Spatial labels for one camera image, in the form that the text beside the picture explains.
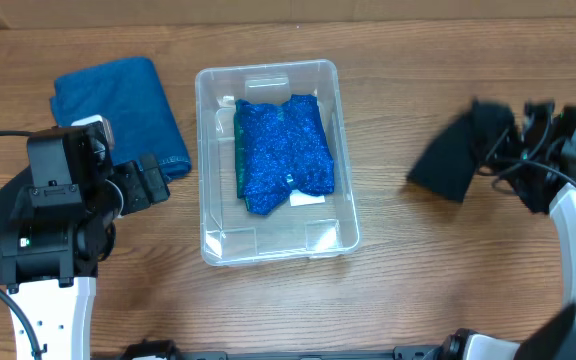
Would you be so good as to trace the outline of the long black garment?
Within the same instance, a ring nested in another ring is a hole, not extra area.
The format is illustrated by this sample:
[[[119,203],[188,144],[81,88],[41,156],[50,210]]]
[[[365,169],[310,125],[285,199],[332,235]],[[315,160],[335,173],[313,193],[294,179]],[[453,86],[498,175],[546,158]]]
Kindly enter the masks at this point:
[[[520,133],[509,105],[475,100],[432,140],[407,180],[448,200],[463,202],[473,177],[508,182],[533,213],[545,213],[545,172],[520,161]]]

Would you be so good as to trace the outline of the blue denim jeans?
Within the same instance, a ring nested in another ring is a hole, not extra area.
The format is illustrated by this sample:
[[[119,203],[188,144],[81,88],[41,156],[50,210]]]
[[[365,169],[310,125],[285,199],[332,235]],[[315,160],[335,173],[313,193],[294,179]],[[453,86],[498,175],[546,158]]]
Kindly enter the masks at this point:
[[[192,163],[154,63],[131,57],[72,72],[54,81],[56,123],[70,126],[94,115],[107,119],[115,165],[155,156],[166,182],[187,175]]]

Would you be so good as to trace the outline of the blue sequin fabric garment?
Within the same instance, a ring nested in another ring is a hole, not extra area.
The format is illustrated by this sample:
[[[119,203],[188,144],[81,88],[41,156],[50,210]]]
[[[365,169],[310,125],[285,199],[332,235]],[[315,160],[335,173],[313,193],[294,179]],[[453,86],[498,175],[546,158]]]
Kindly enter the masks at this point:
[[[295,190],[334,192],[334,160],[317,98],[293,95],[280,105],[240,99],[233,117],[237,197],[266,216]]]

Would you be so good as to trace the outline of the small black garment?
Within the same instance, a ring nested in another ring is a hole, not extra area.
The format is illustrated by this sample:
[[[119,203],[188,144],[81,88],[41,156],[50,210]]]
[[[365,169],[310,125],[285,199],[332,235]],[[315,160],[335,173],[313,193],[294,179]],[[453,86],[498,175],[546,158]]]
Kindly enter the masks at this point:
[[[0,231],[6,226],[15,207],[19,191],[27,185],[32,185],[30,167],[26,167],[0,189]]]

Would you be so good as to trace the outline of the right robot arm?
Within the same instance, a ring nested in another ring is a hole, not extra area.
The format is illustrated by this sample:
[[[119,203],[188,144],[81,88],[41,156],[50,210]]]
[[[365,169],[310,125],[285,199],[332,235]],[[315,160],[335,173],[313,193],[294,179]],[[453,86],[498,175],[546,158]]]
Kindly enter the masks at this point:
[[[430,359],[576,359],[576,106],[528,103],[525,124],[500,103],[474,101],[440,133],[409,173],[461,202],[475,175],[507,182],[533,213],[553,221],[561,251],[563,307],[521,343],[460,329]]]

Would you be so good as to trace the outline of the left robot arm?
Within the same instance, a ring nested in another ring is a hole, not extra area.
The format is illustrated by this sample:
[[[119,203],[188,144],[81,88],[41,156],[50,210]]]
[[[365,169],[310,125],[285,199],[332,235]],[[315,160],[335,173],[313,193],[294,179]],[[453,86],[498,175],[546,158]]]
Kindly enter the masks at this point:
[[[0,231],[20,359],[88,359],[98,265],[112,252],[116,219],[168,199],[155,156],[119,165],[102,125],[31,135],[31,184]]]

